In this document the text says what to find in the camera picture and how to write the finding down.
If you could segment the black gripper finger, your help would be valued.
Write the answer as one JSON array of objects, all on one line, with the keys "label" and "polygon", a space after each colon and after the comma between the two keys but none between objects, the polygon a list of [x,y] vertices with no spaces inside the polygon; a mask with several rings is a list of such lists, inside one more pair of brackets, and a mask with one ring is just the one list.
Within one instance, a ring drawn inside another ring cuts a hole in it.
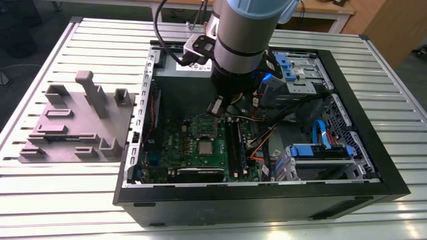
[{"label": "black gripper finger", "polygon": [[223,96],[218,96],[215,101],[211,102],[207,113],[215,116],[217,118],[222,118],[226,114],[227,108],[230,106],[230,99]]}]

